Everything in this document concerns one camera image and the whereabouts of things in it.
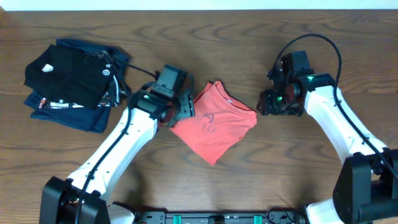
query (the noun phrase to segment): white wall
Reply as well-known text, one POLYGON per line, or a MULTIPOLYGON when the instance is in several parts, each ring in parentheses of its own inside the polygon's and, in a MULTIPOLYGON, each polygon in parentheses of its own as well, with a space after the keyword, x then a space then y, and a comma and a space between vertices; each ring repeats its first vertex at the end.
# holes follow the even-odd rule
POLYGON ((398 0, 0 0, 6 11, 398 9, 398 0))

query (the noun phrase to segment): folded shirt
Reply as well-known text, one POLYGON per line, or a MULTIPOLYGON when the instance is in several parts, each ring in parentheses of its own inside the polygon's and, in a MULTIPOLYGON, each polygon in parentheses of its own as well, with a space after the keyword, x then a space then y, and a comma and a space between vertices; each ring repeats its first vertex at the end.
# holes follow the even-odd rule
POLYGON ((50 45, 25 70, 25 85, 48 100, 95 110, 113 79, 114 65, 81 50, 50 45))
POLYGON ((230 97, 220 81, 208 83, 194 104, 195 117, 170 130, 212 166, 257 123, 256 112, 230 97))
POLYGON ((35 109, 30 115, 32 119, 52 121, 71 128, 93 133, 104 132, 108 123, 111 107, 102 106, 95 110, 87 108, 52 109, 46 104, 45 97, 33 91, 24 104, 35 109))

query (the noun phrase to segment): navy blue clothing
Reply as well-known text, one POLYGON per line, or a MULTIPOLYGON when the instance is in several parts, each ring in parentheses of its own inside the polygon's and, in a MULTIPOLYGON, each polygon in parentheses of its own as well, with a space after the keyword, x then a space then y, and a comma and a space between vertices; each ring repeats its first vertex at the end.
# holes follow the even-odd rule
POLYGON ((25 85, 50 101, 77 103, 95 110, 117 69, 81 50, 50 45, 26 66, 25 85), (51 70, 43 71, 48 66, 51 70))
POLYGON ((100 106, 95 110, 88 108, 48 109, 45 106, 39 108, 43 98, 43 95, 33 91, 25 100, 25 105, 35 109, 30 118, 53 121, 71 128, 93 133, 104 132, 111 107, 100 106))
MULTIPOLYGON (((57 39, 57 47, 81 50, 85 54, 105 61, 109 60, 109 58, 104 57, 105 55, 110 56, 110 58, 114 58, 115 60, 112 61, 112 65, 117 69, 115 73, 117 81, 111 80, 108 88, 111 102, 113 105, 119 103, 118 93, 120 91, 120 86, 122 86, 119 85, 120 83, 124 83, 124 86, 127 88, 128 92, 130 92, 130 88, 124 81, 126 63, 128 63, 130 59, 127 54, 121 52, 115 47, 92 44, 75 39, 57 39)), ((95 110, 90 110, 88 108, 51 109, 48 105, 42 105, 41 108, 39 108, 40 102, 43 98, 45 98, 44 95, 37 91, 33 91, 25 100, 25 105, 35 109, 35 111, 30 115, 30 118, 53 121, 71 128, 94 133, 102 133, 106 128, 109 113, 111 111, 111 107, 109 106, 100 106, 95 108, 95 110)))

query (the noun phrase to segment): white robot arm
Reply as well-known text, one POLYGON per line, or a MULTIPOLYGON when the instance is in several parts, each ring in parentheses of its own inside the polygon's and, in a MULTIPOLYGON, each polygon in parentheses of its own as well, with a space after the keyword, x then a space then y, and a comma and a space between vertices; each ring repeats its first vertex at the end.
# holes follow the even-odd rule
MULTIPOLYGON (((340 89, 337 89, 337 96, 340 100, 340 105, 355 125, 369 138, 369 141, 379 152, 383 152, 383 148, 387 146, 366 129, 345 102, 340 89)), ((344 163, 346 158, 352 157, 357 152, 363 155, 374 154, 374 151, 363 143, 362 138, 335 106, 332 86, 318 87, 315 91, 307 92, 305 111, 318 122, 328 136, 336 149, 341 164, 344 163)), ((307 216, 311 224, 343 224, 336 212, 332 198, 309 205, 307 207, 307 216)))
POLYGON ((129 209, 108 206, 110 196, 134 156, 155 136, 159 123, 172 126, 195 115, 192 88, 180 91, 187 77, 193 85, 192 75, 166 65, 155 83, 131 95, 130 106, 97 151, 67 180, 52 177, 47 182, 39 223, 132 223, 135 216, 129 209))

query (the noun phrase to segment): wooden table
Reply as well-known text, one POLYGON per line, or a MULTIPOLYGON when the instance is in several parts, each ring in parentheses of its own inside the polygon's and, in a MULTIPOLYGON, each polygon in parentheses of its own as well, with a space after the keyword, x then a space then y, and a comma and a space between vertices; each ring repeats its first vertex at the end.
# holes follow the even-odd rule
MULTIPOLYGON (((126 106, 112 109, 103 134, 30 119, 22 104, 32 91, 23 85, 25 67, 57 38, 120 46, 134 65, 152 71, 176 65, 194 74, 197 93, 222 80, 255 108, 259 92, 271 87, 265 73, 281 48, 302 34, 325 34, 343 57, 340 88, 348 104, 375 136, 398 148, 397 11, 10 12, 1 19, 1 223, 37 223, 44 184, 85 162, 126 106)), ((335 74, 337 57, 325 41, 303 39, 289 48, 295 50, 307 51, 316 72, 335 74)), ((133 90, 151 81, 135 70, 126 77, 133 90)), ((161 129, 127 168, 113 200, 170 211, 296 207, 330 198, 340 168, 307 114, 258 116, 214 167, 161 129)))

